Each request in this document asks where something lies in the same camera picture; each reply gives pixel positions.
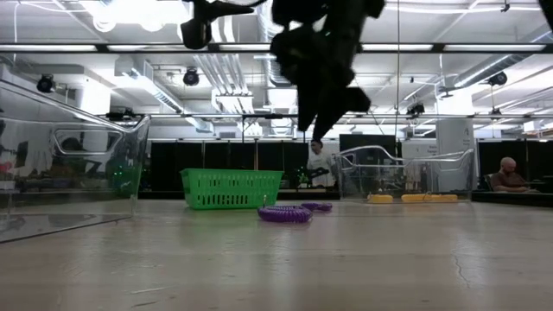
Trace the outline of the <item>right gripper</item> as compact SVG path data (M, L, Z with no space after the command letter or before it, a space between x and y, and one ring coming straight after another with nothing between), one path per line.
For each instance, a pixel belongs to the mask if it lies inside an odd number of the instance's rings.
M340 118L334 101L344 93L346 112L368 112L371 100L354 78L353 59L360 51L361 25L332 24L316 31L309 25L275 35L270 52L280 74L297 86L298 130L315 122L312 138L320 141Z

